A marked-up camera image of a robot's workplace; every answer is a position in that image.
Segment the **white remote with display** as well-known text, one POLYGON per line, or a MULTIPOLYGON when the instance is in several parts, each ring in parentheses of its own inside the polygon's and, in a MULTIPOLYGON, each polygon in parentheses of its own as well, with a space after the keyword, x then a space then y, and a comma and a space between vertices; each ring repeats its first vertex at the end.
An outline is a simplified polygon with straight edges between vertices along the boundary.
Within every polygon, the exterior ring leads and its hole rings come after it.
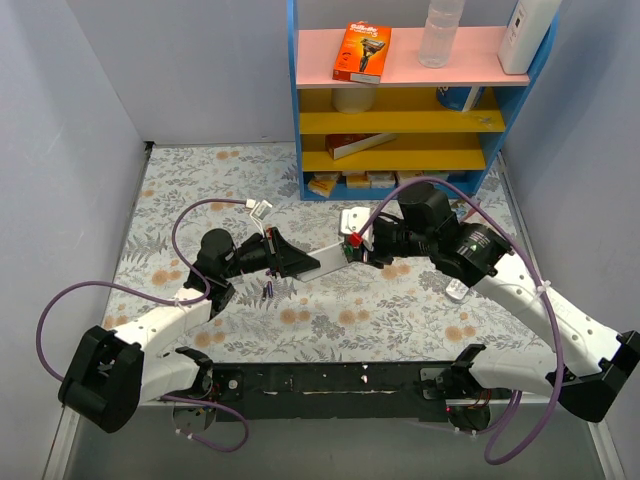
POLYGON ((345 248, 346 242, 342 241, 310 252, 309 255, 315 260, 318 260, 320 266, 299 274, 297 279, 302 282, 309 282, 347 267, 350 260, 345 253, 345 248))

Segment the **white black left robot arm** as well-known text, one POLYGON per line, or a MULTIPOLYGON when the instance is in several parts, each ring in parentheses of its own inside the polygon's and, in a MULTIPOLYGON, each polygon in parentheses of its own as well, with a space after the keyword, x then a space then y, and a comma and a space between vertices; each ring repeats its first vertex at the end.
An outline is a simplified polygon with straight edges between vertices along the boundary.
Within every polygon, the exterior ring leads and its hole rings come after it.
POLYGON ((213 363, 190 347, 170 345, 209 322, 235 293, 231 279, 254 272, 295 277, 320 268, 315 253, 287 242, 275 228, 241 245, 223 229, 207 232, 194 269, 168 305, 121 327, 96 326, 84 333, 58 391, 59 401, 103 431, 121 429, 137 407, 180 392, 205 398, 213 386, 213 363))

